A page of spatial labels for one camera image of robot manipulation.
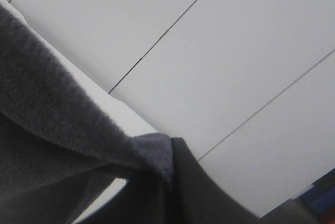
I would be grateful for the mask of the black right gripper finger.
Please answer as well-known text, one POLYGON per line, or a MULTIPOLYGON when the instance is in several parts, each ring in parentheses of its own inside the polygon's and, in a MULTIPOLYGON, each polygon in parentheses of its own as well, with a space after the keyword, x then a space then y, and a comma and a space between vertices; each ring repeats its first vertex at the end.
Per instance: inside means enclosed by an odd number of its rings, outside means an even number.
POLYGON ((172 139, 173 184, 167 223, 258 223, 203 170, 182 138, 172 139))

